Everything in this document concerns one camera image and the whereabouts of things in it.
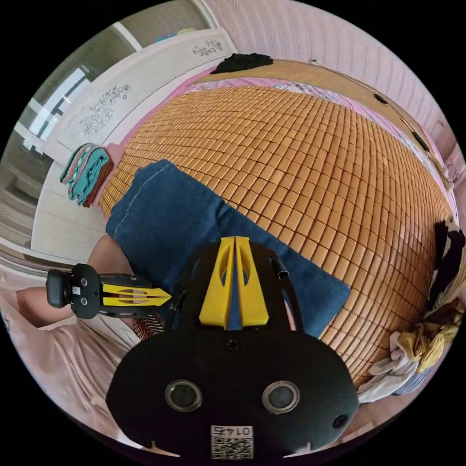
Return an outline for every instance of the yellow plastic part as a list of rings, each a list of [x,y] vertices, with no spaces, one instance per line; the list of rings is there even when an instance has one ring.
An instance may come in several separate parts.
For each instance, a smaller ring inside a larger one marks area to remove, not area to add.
[[[233,291],[234,236],[222,238],[214,271],[199,314],[202,325],[228,327]]]
[[[252,257],[249,238],[236,236],[235,245],[241,328],[265,325],[268,322],[268,312]],[[247,284],[244,283],[243,270],[248,278]]]
[[[171,295],[160,288],[128,287],[105,283],[102,291],[119,295],[104,297],[102,300],[104,306],[161,306],[171,298]]]

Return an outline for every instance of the teal towel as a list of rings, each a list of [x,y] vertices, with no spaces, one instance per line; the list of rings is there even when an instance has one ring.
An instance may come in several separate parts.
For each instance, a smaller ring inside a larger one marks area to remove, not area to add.
[[[109,156],[103,147],[86,143],[76,149],[60,176],[60,181],[68,187],[69,198],[82,205],[108,161]]]

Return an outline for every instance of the white clothing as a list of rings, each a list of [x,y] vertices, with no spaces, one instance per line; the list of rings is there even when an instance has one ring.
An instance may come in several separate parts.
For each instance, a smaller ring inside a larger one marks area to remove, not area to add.
[[[18,312],[15,301],[0,295],[0,313],[24,365],[46,395],[84,425],[142,448],[121,431],[105,403],[119,362],[139,343],[136,334],[120,319],[101,315],[40,330]]]
[[[359,387],[360,403],[372,403],[388,397],[417,371],[419,361],[409,360],[406,351],[398,344],[400,335],[400,332],[393,332],[390,335],[390,357],[374,363],[369,369],[369,374],[374,377]]]

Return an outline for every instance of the black cloth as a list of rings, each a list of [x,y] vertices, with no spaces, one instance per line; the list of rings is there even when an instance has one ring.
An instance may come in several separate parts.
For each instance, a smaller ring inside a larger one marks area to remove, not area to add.
[[[447,237],[450,239],[450,246],[448,251],[445,253],[445,256],[443,256],[443,259],[441,259],[439,267],[436,268],[437,276],[429,290],[429,298],[427,300],[428,310],[433,308],[439,294],[445,291],[447,286],[456,277],[461,265],[463,248],[466,244],[466,238],[462,230],[449,230],[445,236],[445,227],[442,226],[441,222],[436,223],[435,225],[435,235],[436,262],[438,257],[442,257],[444,254]]]
[[[273,60],[268,55],[234,53],[231,57],[225,58],[223,62],[219,63],[217,68],[210,74],[231,73],[232,71],[242,71],[271,64],[273,64]]]
[[[448,227],[445,220],[435,224],[435,266],[437,270],[442,263],[445,245],[447,244]]]

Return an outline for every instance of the folded blue cloth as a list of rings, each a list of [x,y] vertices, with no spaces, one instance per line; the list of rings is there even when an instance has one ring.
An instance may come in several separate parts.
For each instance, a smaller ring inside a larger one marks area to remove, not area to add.
[[[173,292],[179,273],[202,246],[225,236],[247,236],[276,252],[290,272],[306,333],[319,337],[350,288],[267,233],[221,197],[162,160],[136,172],[106,227],[133,271]],[[239,328],[232,300],[229,328]]]
[[[77,148],[60,176],[60,182],[68,187],[68,197],[84,204],[99,179],[100,170],[109,161],[103,147],[86,143]]]

